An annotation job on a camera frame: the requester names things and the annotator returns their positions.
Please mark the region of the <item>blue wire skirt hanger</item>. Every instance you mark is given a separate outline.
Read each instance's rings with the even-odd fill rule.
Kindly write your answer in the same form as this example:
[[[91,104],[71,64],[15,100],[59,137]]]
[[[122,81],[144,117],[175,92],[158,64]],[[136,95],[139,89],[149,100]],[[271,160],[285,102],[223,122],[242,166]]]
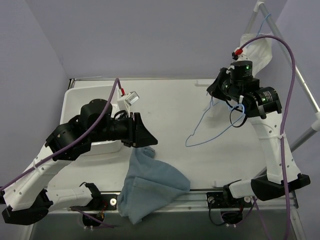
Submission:
[[[239,127],[242,123],[244,123],[244,121],[242,121],[242,123],[238,124],[238,122],[246,116],[246,107],[244,106],[243,102],[241,101],[240,103],[235,103],[234,105],[228,104],[228,101],[225,102],[215,99],[211,96],[210,101],[203,110],[203,114],[196,124],[193,132],[186,138],[184,144],[185,147],[190,148],[209,143],[220,137],[230,128]],[[201,125],[203,125],[203,127],[208,127],[209,130],[216,129],[217,132],[214,133],[210,138],[198,143],[189,142],[192,137],[196,136],[196,133],[200,129]]]

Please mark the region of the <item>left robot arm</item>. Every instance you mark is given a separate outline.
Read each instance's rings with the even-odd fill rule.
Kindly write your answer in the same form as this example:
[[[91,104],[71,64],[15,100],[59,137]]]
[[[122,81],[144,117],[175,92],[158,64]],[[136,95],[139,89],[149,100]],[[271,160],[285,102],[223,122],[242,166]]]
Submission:
[[[107,100],[93,99],[81,107],[78,115],[56,127],[22,177],[1,187],[0,202],[6,205],[2,211],[5,223],[28,226],[55,210],[97,209],[103,197],[94,183],[85,182],[71,189],[47,189],[64,167],[91,150],[92,143],[121,141],[129,148],[158,144],[144,126],[140,113],[120,110],[112,114],[112,109]]]

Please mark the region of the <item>white shirt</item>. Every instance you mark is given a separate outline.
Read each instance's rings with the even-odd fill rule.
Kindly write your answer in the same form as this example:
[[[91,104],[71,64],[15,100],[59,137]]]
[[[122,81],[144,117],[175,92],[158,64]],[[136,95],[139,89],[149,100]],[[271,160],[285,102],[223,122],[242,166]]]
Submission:
[[[252,76],[255,77],[272,60],[272,39],[261,38],[243,48],[237,61],[252,61]]]

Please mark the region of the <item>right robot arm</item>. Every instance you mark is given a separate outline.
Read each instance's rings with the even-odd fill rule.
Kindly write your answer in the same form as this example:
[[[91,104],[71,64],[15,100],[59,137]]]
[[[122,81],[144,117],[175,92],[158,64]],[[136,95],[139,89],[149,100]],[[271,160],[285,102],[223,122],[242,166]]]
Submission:
[[[284,180],[288,190],[301,189],[311,183],[310,177],[302,174],[292,156],[285,134],[281,132],[284,117],[277,91],[261,87],[253,77],[253,63],[240,60],[222,67],[207,92],[223,102],[233,100],[244,108],[245,119],[253,126],[262,147],[266,173],[250,180],[237,180],[224,186],[223,203],[234,206],[244,197],[256,197],[261,201],[285,195]]]

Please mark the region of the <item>light blue denim skirt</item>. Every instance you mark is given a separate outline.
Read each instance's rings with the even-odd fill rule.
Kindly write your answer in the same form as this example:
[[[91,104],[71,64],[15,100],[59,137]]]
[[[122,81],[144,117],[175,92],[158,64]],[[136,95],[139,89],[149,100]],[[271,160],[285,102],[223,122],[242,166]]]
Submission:
[[[190,180],[172,165],[155,159],[150,146],[132,150],[122,190],[117,197],[121,217],[136,225],[191,189]]]

